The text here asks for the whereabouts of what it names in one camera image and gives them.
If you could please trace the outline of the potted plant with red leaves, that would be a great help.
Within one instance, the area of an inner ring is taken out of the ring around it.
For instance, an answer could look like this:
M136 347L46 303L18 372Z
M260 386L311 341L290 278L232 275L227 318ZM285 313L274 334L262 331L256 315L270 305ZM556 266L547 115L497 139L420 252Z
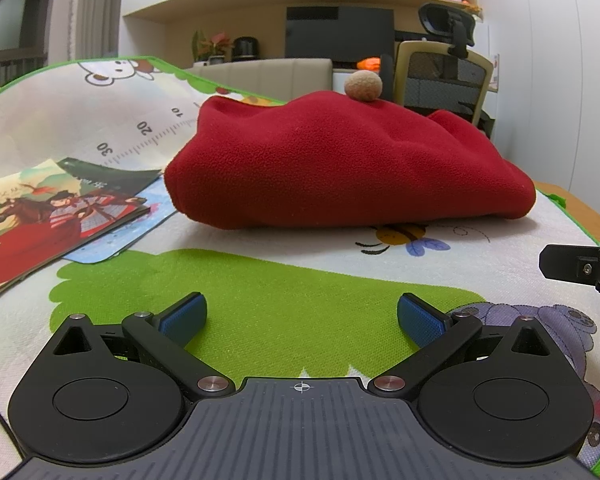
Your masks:
M231 45L232 40L225 32L207 37L202 30L196 30L190 45L194 65L223 64Z

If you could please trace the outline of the orange object on desk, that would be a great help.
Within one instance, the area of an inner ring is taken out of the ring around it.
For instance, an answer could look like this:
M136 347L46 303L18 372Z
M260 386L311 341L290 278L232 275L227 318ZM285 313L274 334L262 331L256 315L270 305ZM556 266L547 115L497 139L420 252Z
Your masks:
M369 70L370 72L378 73L381 68L380 58L364 58L364 60L356 63L358 70Z

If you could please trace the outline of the black monitor screen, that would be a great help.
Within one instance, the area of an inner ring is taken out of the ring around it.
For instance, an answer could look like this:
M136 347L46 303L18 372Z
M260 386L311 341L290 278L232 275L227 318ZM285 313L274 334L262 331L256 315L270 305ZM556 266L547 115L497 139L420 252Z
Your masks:
M356 64L394 55L393 10L364 6L290 6L286 58L329 58Z

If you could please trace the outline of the colourful cartoon play mat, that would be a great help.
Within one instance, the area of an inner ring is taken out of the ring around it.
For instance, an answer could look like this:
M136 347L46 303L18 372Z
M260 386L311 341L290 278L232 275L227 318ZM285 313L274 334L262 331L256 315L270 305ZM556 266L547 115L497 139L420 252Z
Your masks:
M0 90L0 178L74 157L117 169L166 165L193 136L216 84L159 60L103 87L81 63L59 64ZM57 260L0 295L0 413L50 335L69 314L117 323L192 290L208 323L190 350L240 382L247 376L368 379L413 344L396 324L402 292L443 310L485 301L550 313L572 335L600 412L600 294L550 281L538 268L549 244L593 245L565 192L540 185L524 218L440 221L426 233L442 249L415 255L400 235L372 228L223 231L174 214L124 252L93 264ZM600 474L600 422L586 461ZM18 464L0 426L0 478Z

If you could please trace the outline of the dark green booklet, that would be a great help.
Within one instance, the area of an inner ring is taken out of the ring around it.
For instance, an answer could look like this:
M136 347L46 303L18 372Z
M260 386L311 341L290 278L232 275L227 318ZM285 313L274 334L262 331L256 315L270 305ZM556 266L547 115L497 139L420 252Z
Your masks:
M161 176L159 169L114 169L72 157L58 160L57 165L84 184L88 192L102 190L106 193L136 195Z

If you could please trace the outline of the red fleece garment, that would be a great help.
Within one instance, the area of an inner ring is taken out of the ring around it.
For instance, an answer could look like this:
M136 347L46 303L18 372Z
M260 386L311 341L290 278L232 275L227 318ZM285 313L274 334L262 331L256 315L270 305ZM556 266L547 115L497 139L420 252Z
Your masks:
M463 118L333 91L277 106L212 96L164 182L179 212L226 230L519 219L536 195Z

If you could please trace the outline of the red illustrated picture book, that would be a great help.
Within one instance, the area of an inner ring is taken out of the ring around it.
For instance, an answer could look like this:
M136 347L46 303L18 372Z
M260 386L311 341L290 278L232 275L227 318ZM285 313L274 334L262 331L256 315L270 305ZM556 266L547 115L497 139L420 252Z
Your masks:
M53 160L0 178L0 294L138 218L147 211L145 203L140 193L88 192Z

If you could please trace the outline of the beige mesh office chair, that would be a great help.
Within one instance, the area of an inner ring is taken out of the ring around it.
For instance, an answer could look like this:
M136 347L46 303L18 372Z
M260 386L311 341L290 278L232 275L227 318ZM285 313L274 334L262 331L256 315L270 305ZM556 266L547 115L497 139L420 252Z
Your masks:
M482 107L493 63L474 52L476 22L469 13L441 3L418 10L425 32L397 32L396 54L381 55L381 99L427 116L447 110L492 134L494 119Z

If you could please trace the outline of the light blue card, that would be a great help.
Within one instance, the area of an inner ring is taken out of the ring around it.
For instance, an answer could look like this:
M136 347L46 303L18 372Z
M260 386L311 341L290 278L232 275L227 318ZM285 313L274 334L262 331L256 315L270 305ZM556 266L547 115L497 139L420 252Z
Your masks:
M147 212L99 237L97 240L69 252L68 255L65 255L65 259L82 264L93 264L108 260L136 243L157 226L160 226L175 212L169 194L166 192L163 177L158 177L154 183L148 185L140 192L140 197L146 200Z

